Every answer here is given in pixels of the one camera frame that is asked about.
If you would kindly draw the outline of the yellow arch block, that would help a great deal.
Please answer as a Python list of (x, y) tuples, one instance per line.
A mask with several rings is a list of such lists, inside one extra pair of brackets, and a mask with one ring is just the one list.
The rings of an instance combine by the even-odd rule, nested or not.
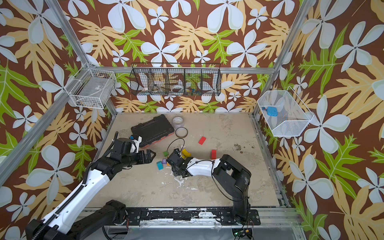
[(184, 159), (191, 157), (191, 153), (189, 153), (186, 149), (183, 149), (183, 150), (181, 151), (181, 153), (182, 153), (182, 157), (183, 157)]

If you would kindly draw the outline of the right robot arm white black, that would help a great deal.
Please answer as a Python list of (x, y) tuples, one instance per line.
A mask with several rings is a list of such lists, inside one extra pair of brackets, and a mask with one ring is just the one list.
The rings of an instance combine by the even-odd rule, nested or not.
[(215, 160), (183, 159), (179, 149), (175, 149), (166, 162), (176, 177), (210, 177), (223, 196), (233, 203), (230, 218), (242, 225), (248, 221), (251, 207), (248, 190), (252, 174), (234, 158), (223, 155)]

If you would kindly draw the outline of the red wood block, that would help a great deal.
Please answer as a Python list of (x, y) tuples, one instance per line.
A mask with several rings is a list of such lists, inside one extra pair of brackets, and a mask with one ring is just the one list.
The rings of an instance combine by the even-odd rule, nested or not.
[(217, 151), (216, 150), (212, 150), (211, 151), (211, 160), (215, 160), (217, 158)]

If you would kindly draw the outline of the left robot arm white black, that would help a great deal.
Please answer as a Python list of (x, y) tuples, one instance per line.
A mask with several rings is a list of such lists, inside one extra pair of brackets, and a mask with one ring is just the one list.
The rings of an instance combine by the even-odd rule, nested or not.
[(26, 227), (28, 240), (83, 240), (97, 229), (126, 221), (126, 206), (109, 201), (100, 210), (82, 220), (78, 216), (117, 173), (134, 165), (150, 164), (156, 153), (140, 150), (140, 139), (114, 139), (106, 152), (91, 163), (82, 182), (42, 220), (32, 220)]

